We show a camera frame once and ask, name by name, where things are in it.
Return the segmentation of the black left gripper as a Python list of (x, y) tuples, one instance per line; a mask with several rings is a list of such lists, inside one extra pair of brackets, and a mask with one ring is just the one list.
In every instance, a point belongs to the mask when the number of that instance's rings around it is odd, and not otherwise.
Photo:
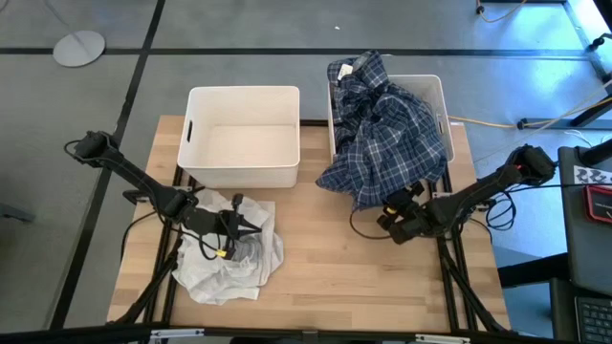
[(219, 234), (237, 240), (250, 235), (261, 234), (262, 228), (247, 220), (240, 220), (235, 210), (210, 212), (203, 208), (189, 208), (183, 218), (183, 226), (199, 235)]

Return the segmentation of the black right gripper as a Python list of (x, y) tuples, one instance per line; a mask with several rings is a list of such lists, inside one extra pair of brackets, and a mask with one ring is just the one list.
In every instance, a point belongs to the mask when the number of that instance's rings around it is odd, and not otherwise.
[(419, 202), (424, 192), (423, 183), (417, 181), (389, 196), (389, 205), (382, 209), (377, 224), (389, 234), (395, 244), (401, 245), (416, 237), (435, 236), (434, 227), (425, 211), (418, 204), (410, 203)]

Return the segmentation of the dark blue plaid shirt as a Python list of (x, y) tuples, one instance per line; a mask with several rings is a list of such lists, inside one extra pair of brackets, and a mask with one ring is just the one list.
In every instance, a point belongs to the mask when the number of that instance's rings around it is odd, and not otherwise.
[[(337, 81), (342, 64), (354, 70)], [(448, 159), (429, 105), (388, 79), (379, 52), (333, 61), (326, 74), (336, 154), (318, 187), (348, 194), (355, 209), (365, 209), (441, 177)]]

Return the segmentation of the white shirt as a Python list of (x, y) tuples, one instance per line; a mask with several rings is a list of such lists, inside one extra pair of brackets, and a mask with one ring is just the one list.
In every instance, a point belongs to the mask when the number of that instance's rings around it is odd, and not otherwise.
[(276, 204), (244, 198), (239, 212), (261, 234), (232, 241), (226, 236), (199, 235), (182, 229), (174, 280), (200, 303), (222, 305), (231, 299), (255, 300), (260, 288), (283, 264), (283, 240), (275, 232)]

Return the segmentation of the white plastic clothes bin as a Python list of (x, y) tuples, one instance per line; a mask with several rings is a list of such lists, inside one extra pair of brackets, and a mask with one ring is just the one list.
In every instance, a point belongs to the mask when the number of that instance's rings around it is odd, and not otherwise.
[(448, 163), (453, 162), (454, 145), (441, 79), (437, 75), (389, 75), (388, 79), (429, 105)]

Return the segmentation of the empty white plastic bin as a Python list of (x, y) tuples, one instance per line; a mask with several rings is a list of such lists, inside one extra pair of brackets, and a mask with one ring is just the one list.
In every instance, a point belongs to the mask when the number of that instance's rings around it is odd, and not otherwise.
[(177, 164), (213, 189), (292, 188), (300, 163), (296, 86), (190, 90)]

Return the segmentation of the dark grey side desk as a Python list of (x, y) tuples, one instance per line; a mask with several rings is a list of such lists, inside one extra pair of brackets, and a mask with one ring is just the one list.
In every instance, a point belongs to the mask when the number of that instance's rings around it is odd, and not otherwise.
[(574, 183), (575, 165), (612, 172), (612, 157), (596, 163), (588, 161), (600, 147), (562, 147), (558, 150), (561, 200), (567, 252), (561, 257), (566, 277), (551, 281), (554, 338), (579, 342), (577, 297), (612, 299), (612, 224), (590, 220), (586, 215), (584, 187), (612, 184)]

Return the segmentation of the black white marker sheet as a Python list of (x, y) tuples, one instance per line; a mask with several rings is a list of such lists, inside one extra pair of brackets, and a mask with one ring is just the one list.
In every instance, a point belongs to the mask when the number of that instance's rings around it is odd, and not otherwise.
[(612, 172), (590, 167), (573, 167), (574, 183), (579, 184), (612, 184)]

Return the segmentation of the red framed device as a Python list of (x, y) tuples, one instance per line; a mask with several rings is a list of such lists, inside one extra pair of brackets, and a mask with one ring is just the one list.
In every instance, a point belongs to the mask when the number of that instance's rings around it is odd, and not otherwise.
[(612, 188), (587, 185), (584, 198), (586, 215), (590, 220), (612, 224)]

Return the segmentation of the black keyboard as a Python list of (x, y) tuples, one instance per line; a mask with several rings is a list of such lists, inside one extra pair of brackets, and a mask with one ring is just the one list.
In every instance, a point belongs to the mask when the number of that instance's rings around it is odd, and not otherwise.
[(575, 299), (579, 342), (612, 344), (612, 299), (577, 297)]

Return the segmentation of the grey round stand base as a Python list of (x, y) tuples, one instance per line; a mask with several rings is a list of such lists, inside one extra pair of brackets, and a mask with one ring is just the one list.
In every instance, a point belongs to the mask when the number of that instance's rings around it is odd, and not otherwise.
[(53, 48), (52, 56), (57, 64), (67, 68), (84, 67), (102, 56), (106, 41), (100, 33), (73, 30), (50, 0), (43, 0), (43, 3), (67, 32)]

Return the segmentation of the black aluminium table frame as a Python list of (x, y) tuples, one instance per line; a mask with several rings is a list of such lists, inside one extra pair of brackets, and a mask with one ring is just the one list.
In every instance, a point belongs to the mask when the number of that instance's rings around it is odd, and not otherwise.
[(468, 319), (438, 251), (438, 241), (398, 246), (351, 239), (350, 202), (314, 184), (328, 161), (330, 141), (321, 121), (301, 130), (302, 163), (292, 189), (255, 189), (256, 199), (277, 204), (285, 261), (256, 301), (223, 307), (194, 303), (173, 279), (156, 292), (151, 321), (125, 320), (130, 301), (150, 281), (150, 270), (170, 250), (164, 227), (149, 219), (129, 240), (107, 324), (30, 333), (2, 333), (0, 344), (105, 344), (180, 336), (290, 337), (515, 344), (515, 333), (488, 333)]

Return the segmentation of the black stand frame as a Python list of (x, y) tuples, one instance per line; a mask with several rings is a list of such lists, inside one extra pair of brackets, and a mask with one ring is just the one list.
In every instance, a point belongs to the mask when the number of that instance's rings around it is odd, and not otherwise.
[(605, 96), (597, 100), (594, 105), (586, 105), (584, 110), (580, 107), (576, 110), (571, 110), (567, 114), (559, 118), (522, 118), (517, 124), (518, 130), (526, 129), (551, 129), (551, 130), (592, 130), (592, 131), (612, 131), (612, 119), (602, 119), (601, 117), (612, 113), (612, 79), (611, 74), (607, 73), (602, 64), (601, 59), (596, 54), (596, 50), (591, 47), (592, 40), (588, 39), (582, 26), (579, 24), (579, 19), (571, 7), (569, 0), (561, 2), (571, 24), (575, 27), (575, 32), (579, 41), (584, 48), (583, 54), (587, 57), (593, 67), (596, 77), (604, 84), (611, 81), (611, 84), (605, 86)]

